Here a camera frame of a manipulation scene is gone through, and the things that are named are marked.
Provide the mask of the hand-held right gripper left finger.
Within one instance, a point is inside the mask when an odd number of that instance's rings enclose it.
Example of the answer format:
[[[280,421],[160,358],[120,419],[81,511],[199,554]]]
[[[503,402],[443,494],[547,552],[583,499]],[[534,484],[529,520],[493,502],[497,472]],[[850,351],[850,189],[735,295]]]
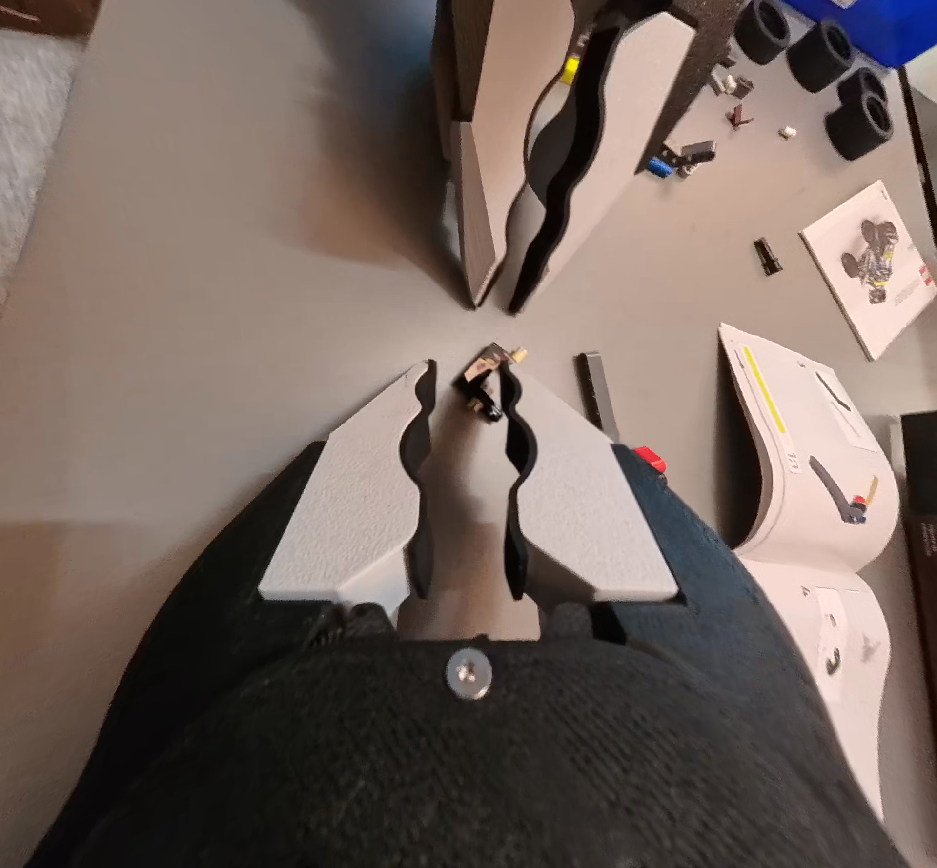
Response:
[[[421,360],[334,429],[259,582],[267,601],[374,604],[391,618],[428,598],[434,540],[421,468],[438,366]]]

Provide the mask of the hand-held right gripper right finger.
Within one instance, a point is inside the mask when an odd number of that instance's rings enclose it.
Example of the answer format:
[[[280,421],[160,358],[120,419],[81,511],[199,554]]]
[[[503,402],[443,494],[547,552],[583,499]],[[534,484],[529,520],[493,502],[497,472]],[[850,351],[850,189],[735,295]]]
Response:
[[[539,637],[564,605],[663,604],[680,593],[625,475],[619,447],[520,367],[499,370],[507,498],[504,572],[537,609]]]

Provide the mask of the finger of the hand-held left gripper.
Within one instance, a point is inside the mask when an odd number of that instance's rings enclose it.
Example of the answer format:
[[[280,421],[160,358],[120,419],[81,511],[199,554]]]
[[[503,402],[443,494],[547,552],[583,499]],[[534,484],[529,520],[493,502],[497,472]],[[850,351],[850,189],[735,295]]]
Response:
[[[587,242],[631,180],[696,30],[668,11],[592,31],[570,95],[532,149],[529,186],[544,214],[508,312],[518,315]]]
[[[570,0],[449,0],[448,9],[460,252],[468,297],[479,308],[507,256],[530,121],[565,60],[574,14]]]

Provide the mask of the black U-shaped lego piece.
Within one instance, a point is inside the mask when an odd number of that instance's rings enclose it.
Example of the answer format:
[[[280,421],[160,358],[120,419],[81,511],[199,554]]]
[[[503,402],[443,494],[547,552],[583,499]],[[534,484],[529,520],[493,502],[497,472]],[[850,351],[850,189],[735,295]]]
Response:
[[[468,363],[452,381],[468,411],[491,424],[502,419],[503,410],[488,379],[500,368],[514,362],[513,352],[505,350],[497,343],[489,343]]]

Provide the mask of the pile of mixed lego pieces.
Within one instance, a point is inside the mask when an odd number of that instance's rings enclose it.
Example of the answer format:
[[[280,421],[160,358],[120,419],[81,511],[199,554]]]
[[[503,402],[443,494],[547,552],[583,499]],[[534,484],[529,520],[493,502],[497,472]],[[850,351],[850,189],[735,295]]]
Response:
[[[579,41],[559,82],[571,89],[576,115],[568,154],[555,182],[585,187],[599,178],[626,179],[648,169],[667,177],[716,155],[712,140],[673,151],[662,140],[644,149],[662,114],[694,32],[668,15],[625,31],[606,29]]]

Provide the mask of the grey beam yellow axle assembly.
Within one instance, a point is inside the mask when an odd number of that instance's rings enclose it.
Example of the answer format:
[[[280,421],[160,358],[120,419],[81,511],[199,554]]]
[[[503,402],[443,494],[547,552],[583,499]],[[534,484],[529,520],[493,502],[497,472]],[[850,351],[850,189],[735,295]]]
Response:
[[[573,359],[585,415],[613,444],[624,445],[619,435],[602,356],[582,352]]]

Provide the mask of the open instruction booklet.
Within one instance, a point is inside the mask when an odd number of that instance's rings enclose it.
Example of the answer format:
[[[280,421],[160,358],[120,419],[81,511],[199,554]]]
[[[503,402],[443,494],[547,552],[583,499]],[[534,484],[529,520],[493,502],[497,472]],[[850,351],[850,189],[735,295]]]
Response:
[[[727,323],[719,337],[762,480],[754,525],[734,552],[801,651],[853,775],[883,819],[891,642],[859,573],[895,533],[896,477],[835,370]]]

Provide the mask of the closed instruction booklet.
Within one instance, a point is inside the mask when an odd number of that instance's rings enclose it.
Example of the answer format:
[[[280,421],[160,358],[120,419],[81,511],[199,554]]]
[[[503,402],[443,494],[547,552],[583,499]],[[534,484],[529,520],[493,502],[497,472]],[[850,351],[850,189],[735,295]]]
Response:
[[[935,303],[935,277],[878,180],[799,231],[866,358]]]

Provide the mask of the dark flat box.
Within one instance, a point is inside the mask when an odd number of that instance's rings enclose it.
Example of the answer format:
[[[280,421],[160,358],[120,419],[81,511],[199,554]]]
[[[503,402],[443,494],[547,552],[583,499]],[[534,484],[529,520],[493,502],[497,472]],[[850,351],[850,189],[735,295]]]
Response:
[[[906,516],[920,630],[931,677],[936,669],[936,412],[900,418]]]

